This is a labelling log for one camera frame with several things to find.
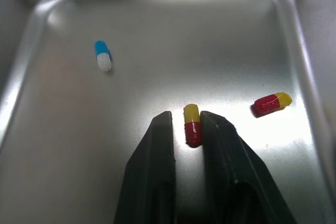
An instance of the metal tray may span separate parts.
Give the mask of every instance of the metal tray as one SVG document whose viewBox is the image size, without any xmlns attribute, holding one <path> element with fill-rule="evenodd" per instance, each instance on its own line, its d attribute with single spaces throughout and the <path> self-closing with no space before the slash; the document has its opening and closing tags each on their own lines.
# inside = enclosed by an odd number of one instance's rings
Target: metal tray
<svg viewBox="0 0 336 224">
<path fill-rule="evenodd" d="M 99 70 L 96 40 L 113 72 Z M 280 91 L 292 105 L 254 118 L 254 100 Z M 42 0 L 0 104 L 1 219 L 112 222 L 127 160 L 170 110 L 177 217 L 201 222 L 203 155 L 185 144 L 188 103 L 236 126 L 298 223 L 335 222 L 314 141 L 327 136 L 291 0 Z"/>
</svg>

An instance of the red and yellow capsule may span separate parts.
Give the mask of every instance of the red and yellow capsule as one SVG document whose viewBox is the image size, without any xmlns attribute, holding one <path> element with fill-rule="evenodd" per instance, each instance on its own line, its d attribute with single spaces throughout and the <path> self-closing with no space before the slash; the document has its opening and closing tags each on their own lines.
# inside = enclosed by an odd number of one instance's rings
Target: red and yellow capsule
<svg viewBox="0 0 336 224">
<path fill-rule="evenodd" d="M 260 98 L 254 102 L 254 110 L 257 116 L 266 115 L 278 110 L 282 110 L 292 103 L 292 98 L 284 93 L 271 94 Z"/>
<path fill-rule="evenodd" d="M 184 129 L 187 145 L 192 148 L 202 144 L 201 121 L 196 104 L 188 104 L 184 111 Z"/>
</svg>

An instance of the pill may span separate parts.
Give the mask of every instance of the pill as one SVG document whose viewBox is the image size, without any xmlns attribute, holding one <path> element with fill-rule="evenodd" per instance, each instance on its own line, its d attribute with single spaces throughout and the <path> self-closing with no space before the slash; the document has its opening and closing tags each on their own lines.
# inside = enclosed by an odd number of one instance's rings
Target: pill
<svg viewBox="0 0 336 224">
<path fill-rule="evenodd" d="M 254 102 L 254 110 L 258 116 L 282 110 L 292 103 L 292 98 L 284 93 L 271 94 Z"/>
<path fill-rule="evenodd" d="M 95 51 L 99 68 L 104 72 L 109 71 L 112 68 L 113 63 L 110 50 L 105 42 L 102 40 L 97 41 L 95 43 Z"/>
<path fill-rule="evenodd" d="M 202 144 L 201 122 L 196 104 L 188 104 L 184 111 L 184 130 L 186 143 L 192 148 Z"/>
</svg>

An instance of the white capsule body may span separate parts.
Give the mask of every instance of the white capsule body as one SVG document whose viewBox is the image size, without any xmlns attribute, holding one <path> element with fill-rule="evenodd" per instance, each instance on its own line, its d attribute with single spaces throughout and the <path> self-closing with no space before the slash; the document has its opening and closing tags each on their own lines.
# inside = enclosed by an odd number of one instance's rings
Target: white capsule body
<svg viewBox="0 0 336 224">
<path fill-rule="evenodd" d="M 112 62 L 109 54 L 101 52 L 97 55 L 97 62 L 100 70 L 107 72 L 112 68 Z"/>
</svg>

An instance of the blue capsule cap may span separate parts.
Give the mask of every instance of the blue capsule cap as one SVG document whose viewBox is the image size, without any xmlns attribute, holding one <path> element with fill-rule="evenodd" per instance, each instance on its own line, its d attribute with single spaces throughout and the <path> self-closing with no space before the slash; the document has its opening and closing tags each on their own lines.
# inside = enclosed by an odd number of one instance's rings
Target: blue capsule cap
<svg viewBox="0 0 336 224">
<path fill-rule="evenodd" d="M 107 48 L 107 45 L 104 41 L 102 41 L 102 40 L 96 41 L 95 51 L 96 51 L 96 57 L 98 56 L 98 54 L 105 53 L 105 54 L 108 54 L 110 56 L 110 59 L 112 61 L 112 56 L 111 56 L 110 50 Z"/>
</svg>

